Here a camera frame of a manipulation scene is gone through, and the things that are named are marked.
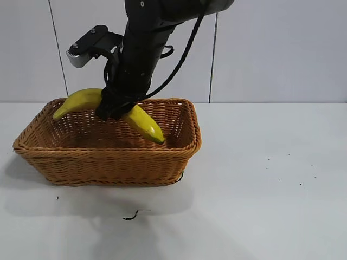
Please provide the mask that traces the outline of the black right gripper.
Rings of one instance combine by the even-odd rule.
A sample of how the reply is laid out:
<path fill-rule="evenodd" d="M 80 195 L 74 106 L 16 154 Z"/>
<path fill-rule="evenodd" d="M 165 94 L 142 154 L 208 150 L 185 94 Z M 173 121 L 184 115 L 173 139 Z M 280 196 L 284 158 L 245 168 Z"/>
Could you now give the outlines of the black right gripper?
<path fill-rule="evenodd" d="M 117 94 L 127 98 L 140 98 L 147 94 L 153 71 L 162 54 L 167 37 L 124 37 L 115 78 L 115 90 L 106 86 L 101 92 L 97 117 L 119 120 L 134 106 L 134 102 L 116 100 Z"/>

